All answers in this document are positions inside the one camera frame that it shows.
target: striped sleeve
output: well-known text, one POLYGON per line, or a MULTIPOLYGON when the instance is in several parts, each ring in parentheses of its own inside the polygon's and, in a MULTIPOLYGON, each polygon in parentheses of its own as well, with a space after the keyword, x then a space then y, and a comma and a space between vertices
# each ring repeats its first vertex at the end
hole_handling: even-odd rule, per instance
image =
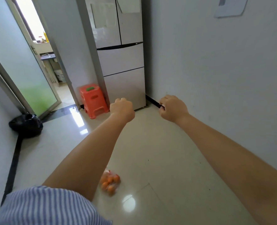
POLYGON ((7 195, 0 209, 0 225, 111 225, 79 193, 46 186, 7 195))

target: door handle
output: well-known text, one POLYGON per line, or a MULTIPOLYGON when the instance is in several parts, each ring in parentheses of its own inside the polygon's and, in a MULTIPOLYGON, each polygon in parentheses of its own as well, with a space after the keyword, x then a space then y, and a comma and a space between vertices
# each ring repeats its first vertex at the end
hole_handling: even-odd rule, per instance
POLYGON ((30 46, 30 47, 31 47, 33 53, 35 53, 35 55, 37 55, 37 52, 36 52, 35 48, 33 46, 30 46))

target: glass door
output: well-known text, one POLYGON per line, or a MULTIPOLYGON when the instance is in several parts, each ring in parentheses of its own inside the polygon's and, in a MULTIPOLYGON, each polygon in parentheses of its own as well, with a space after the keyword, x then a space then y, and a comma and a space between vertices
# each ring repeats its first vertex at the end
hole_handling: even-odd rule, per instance
POLYGON ((30 112, 42 117, 60 103, 5 0, 0 0, 0 65, 30 112))

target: person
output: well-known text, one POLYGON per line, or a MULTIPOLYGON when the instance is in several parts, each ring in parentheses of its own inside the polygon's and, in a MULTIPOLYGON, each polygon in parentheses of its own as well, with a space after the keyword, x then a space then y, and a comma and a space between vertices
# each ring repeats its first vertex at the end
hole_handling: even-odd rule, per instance
MULTIPOLYGON (((277 224, 277 170, 189 114, 173 95, 160 100, 159 114, 194 141, 210 165, 259 224, 277 224)), ((80 142, 42 186, 7 195, 0 224, 111 224, 91 201, 124 128, 133 120, 125 98, 110 105, 110 117, 80 142)))

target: person's right hand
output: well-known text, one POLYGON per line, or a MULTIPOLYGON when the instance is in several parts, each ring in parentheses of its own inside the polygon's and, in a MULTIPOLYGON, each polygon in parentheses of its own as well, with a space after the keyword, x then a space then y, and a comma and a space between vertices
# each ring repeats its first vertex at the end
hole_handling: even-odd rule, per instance
POLYGON ((130 122, 135 117, 135 112, 132 107, 132 102, 127 101, 126 98, 116 99, 116 101, 110 104, 110 115, 127 122, 130 122))
POLYGON ((165 107, 159 109, 160 116, 168 121, 176 123, 189 115, 185 103, 174 95, 166 95, 160 99, 159 104, 165 107))

